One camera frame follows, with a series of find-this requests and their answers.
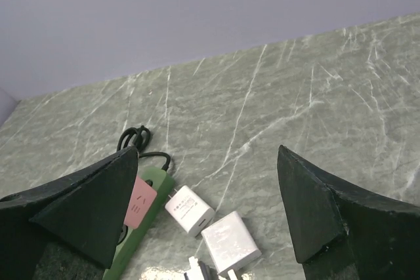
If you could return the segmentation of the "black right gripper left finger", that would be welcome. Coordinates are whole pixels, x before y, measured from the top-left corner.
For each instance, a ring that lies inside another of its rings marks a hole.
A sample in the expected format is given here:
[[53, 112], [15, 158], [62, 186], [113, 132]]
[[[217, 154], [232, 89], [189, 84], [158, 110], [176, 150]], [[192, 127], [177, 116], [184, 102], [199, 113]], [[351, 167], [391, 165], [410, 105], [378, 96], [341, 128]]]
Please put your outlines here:
[[110, 268], [138, 169], [127, 147], [1, 198], [2, 279], [102, 279]]

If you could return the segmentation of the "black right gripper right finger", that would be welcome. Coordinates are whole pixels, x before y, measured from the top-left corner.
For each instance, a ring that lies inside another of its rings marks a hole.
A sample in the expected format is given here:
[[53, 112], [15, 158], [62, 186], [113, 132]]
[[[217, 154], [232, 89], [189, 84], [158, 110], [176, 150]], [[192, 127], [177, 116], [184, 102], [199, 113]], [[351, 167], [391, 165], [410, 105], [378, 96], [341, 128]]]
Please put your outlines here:
[[285, 146], [278, 181], [306, 279], [418, 279], [419, 207], [330, 174]]

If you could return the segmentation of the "green power strip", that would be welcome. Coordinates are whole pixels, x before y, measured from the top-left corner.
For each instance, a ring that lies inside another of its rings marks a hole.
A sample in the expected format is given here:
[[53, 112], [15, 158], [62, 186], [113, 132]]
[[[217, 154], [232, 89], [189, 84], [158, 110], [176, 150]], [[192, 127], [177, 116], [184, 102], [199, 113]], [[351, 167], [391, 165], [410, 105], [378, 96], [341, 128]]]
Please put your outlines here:
[[174, 178], [158, 167], [148, 167], [136, 177], [112, 266], [104, 279], [121, 277], [174, 186]]

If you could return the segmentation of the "small white charger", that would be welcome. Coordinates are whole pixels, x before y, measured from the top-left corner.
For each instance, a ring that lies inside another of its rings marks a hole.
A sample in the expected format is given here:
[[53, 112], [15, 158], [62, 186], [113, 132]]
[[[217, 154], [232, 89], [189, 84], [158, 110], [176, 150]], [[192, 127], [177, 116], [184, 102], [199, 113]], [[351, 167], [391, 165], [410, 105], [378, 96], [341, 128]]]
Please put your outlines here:
[[169, 198], [165, 210], [191, 237], [198, 236], [215, 215], [215, 210], [188, 186]]

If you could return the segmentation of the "large white charger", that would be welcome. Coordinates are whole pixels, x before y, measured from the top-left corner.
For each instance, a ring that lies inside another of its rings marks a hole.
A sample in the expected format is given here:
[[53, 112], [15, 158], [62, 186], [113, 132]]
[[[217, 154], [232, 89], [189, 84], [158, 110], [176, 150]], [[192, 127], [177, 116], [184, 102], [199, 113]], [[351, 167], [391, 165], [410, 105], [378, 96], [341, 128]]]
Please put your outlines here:
[[233, 211], [205, 228], [201, 235], [219, 276], [228, 277], [262, 254], [242, 217]]

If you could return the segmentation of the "grey charger plug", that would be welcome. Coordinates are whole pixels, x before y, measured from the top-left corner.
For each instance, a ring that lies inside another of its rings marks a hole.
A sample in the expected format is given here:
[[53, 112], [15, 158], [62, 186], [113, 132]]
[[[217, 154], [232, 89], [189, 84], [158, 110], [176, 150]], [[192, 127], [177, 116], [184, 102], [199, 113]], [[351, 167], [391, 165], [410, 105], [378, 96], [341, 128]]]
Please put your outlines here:
[[185, 280], [216, 280], [216, 273], [204, 262], [194, 256], [188, 258], [189, 269], [183, 275]]

